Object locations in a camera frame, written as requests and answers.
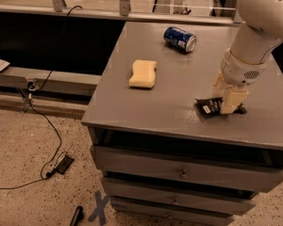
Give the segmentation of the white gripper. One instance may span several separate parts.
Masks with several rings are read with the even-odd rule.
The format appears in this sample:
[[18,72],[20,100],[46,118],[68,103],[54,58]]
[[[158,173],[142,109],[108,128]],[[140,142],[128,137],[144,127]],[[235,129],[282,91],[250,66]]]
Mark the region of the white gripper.
[[263,74],[266,67],[265,63],[252,65],[241,62],[231,54],[230,49],[225,50],[221,71],[217,73],[212,91],[213,98],[223,97],[221,105],[222,114],[233,113],[249,95],[247,89],[229,88],[228,84],[234,86],[254,84]]

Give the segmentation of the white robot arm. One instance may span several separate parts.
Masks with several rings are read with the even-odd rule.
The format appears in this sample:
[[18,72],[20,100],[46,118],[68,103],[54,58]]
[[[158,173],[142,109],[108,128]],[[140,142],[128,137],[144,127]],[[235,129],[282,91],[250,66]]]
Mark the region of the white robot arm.
[[225,50],[212,95],[221,112],[233,113],[267,67],[271,52],[283,43],[283,0],[237,0],[242,18],[232,45]]

